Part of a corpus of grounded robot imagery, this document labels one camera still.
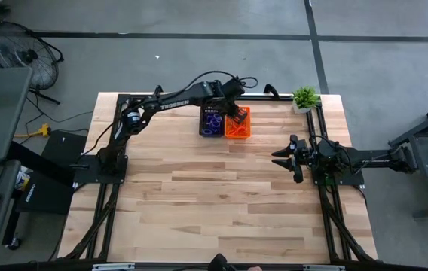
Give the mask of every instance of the desk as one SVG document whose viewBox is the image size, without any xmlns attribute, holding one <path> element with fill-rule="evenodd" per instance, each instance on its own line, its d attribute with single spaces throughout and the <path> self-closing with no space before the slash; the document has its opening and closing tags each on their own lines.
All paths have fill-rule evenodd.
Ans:
<svg viewBox="0 0 428 271">
<path fill-rule="evenodd" d="M 2 195 L 0 202 L 0 230 L 2 229 L 5 215 L 8 213 L 8 203 L 12 196 L 20 163 L 38 173 L 54 178 L 56 182 L 53 185 L 67 187 L 70 189 L 69 194 L 73 193 L 73 175 L 70 170 L 64 169 L 28 148 L 11 141 L 20 119 L 23 104 L 26 101 L 31 78 L 32 70 L 30 68 L 0 69 L 0 194 Z M 12 160 L 20 161 L 20 163 L 16 162 L 18 164 L 11 165 Z M 36 196 L 33 194 L 33 189 L 29 196 Z M 54 196 L 55 199 L 61 198 L 57 194 Z M 10 212 L 2 241 L 3 245 L 11 244 L 14 237 L 16 223 L 20 215 L 16 208 L 19 201 L 20 199 L 15 199 Z"/>
<path fill-rule="evenodd" d="M 111 123 L 117 95 L 99 93 L 86 149 Z M 350 146 L 341 97 L 322 96 L 322 102 L 329 138 Z M 304 182 L 296 184 L 271 162 L 271 152 L 287 146 L 290 134 L 307 139 L 306 116 L 294 115 L 291 102 L 237 104 L 251 108 L 252 136 L 246 140 L 201 137 L 194 106 L 156 114 L 130 139 L 108 261 L 208 263 L 223 253 L 232 263 L 329 262 L 310 173 L 304 169 Z M 104 136 L 97 150 L 108 140 Z M 73 196 L 59 257 L 90 227 L 98 189 L 88 184 Z M 340 187 L 340 195 L 348 229 L 376 257 L 359 191 Z M 336 231 L 335 241 L 341 254 Z"/>
</svg>

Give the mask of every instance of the wooden tabletop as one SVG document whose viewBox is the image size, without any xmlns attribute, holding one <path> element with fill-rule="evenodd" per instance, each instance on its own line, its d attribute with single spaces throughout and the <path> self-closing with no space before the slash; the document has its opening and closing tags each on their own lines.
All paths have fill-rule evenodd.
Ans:
<svg viewBox="0 0 428 271">
<path fill-rule="evenodd" d="M 99 93 L 86 149 L 111 123 L 117 95 Z M 324 95 L 322 103 L 329 138 L 350 146 L 341 97 Z M 160 112 L 130 138 L 109 261 L 209 263 L 223 253 L 232 263 L 329 262 L 310 173 L 304 168 L 304 182 L 296 184 L 292 173 L 271 162 L 271 153 L 287 146 L 289 135 L 307 139 L 305 115 L 295 115 L 291 102 L 237 104 L 251 110 L 248 139 L 203 138 L 200 109 L 194 106 Z M 104 136 L 97 150 L 107 141 Z M 98 189 L 88 184 L 74 195 L 59 257 L 92 224 Z M 340 195 L 348 229 L 376 257 L 359 191 L 340 187 Z M 341 254 L 337 231 L 335 241 Z"/>
</svg>

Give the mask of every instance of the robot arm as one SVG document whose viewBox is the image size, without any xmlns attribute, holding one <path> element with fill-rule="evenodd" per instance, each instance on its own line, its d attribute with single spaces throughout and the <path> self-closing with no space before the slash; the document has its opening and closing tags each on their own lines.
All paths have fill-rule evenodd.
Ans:
<svg viewBox="0 0 428 271">
<path fill-rule="evenodd" d="M 118 156 L 124 155 L 124 148 L 129 138 L 144 130 L 151 118 L 160 111 L 186 105 L 210 106 L 238 123 L 241 123 L 247 115 L 234 103 L 237 97 L 244 94 L 239 78 L 233 78 L 225 84 L 221 84 L 220 81 L 204 81 L 164 95 L 161 95 L 161 92 L 162 89 L 157 86 L 152 96 L 127 100 L 127 107 L 121 112 L 119 123 L 114 125 L 116 130 L 113 140 L 97 153 L 102 173 L 115 173 L 118 168 Z"/>
<path fill-rule="evenodd" d="M 319 180 L 325 180 L 318 185 L 345 184 L 360 185 L 361 169 L 390 168 L 397 172 L 412 173 L 417 169 L 411 151 L 407 147 L 381 151 L 359 151 L 355 148 L 346 148 L 338 142 L 322 137 L 322 140 L 309 148 L 305 140 L 298 140 L 291 135 L 288 147 L 273 152 L 275 157 L 288 159 L 274 159 L 273 163 L 294 172 L 294 181 L 301 183 L 303 173 L 301 165 L 312 169 Z"/>
</svg>

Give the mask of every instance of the orange container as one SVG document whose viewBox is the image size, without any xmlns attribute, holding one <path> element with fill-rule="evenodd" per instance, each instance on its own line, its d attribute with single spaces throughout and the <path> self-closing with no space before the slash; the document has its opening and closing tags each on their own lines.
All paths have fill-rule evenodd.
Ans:
<svg viewBox="0 0 428 271">
<path fill-rule="evenodd" d="M 230 117 L 225 118 L 224 135 L 228 139 L 247 139 L 251 136 L 251 114 L 249 107 L 240 106 L 239 108 L 246 111 L 247 116 L 241 124 L 235 123 Z"/>
</svg>

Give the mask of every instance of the concrete floor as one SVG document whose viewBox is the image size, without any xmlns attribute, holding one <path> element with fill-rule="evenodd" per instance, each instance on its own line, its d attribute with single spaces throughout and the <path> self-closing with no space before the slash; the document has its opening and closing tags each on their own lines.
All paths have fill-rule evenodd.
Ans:
<svg viewBox="0 0 428 271">
<path fill-rule="evenodd" d="M 84 32 L 309 34 L 302 0 L 11 0 L 10 20 L 31 29 Z M 428 0 L 312 0 L 320 35 L 428 36 Z M 289 93 L 304 85 L 318 89 L 309 41 L 50 38 L 66 61 L 56 85 L 45 94 L 62 101 L 41 107 L 56 119 L 93 110 L 100 91 L 146 91 L 162 84 L 177 90 L 194 76 L 224 69 L 256 76 Z M 428 43 L 321 42 L 329 92 L 341 94 L 355 148 L 387 148 L 423 120 L 428 111 Z M 18 126 L 37 115 L 26 105 Z M 31 127 L 42 123 L 40 119 Z M 90 116 L 53 125 L 88 128 Z M 26 146 L 41 152 L 46 139 Z M 363 171 L 368 211 L 379 258 L 388 263 L 428 266 L 427 183 L 419 174 L 383 169 Z M 18 251 L 0 248 L 0 263 L 47 260 L 64 217 L 29 214 L 18 227 Z"/>
</svg>

